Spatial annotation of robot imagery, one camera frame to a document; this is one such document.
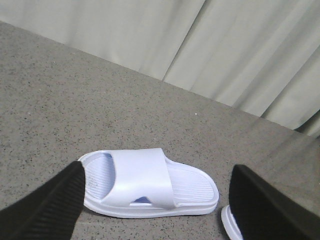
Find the floor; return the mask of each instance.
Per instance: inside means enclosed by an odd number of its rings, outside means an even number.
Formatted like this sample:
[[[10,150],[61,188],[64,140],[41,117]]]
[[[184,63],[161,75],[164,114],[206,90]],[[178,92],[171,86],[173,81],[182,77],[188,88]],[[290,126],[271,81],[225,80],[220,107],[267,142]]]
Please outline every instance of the floor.
[[[84,209],[73,240],[227,240],[234,164],[320,216],[319,140],[1,22],[0,42],[0,209],[85,153],[163,148],[214,179],[216,210],[120,219]]]

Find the curtain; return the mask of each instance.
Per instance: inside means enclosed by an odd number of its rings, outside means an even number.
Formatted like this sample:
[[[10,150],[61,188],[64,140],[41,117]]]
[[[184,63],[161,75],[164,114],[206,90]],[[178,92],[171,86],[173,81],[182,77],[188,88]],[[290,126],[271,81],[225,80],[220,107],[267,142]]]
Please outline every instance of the curtain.
[[[318,0],[0,0],[1,21],[314,137],[319,13]]]

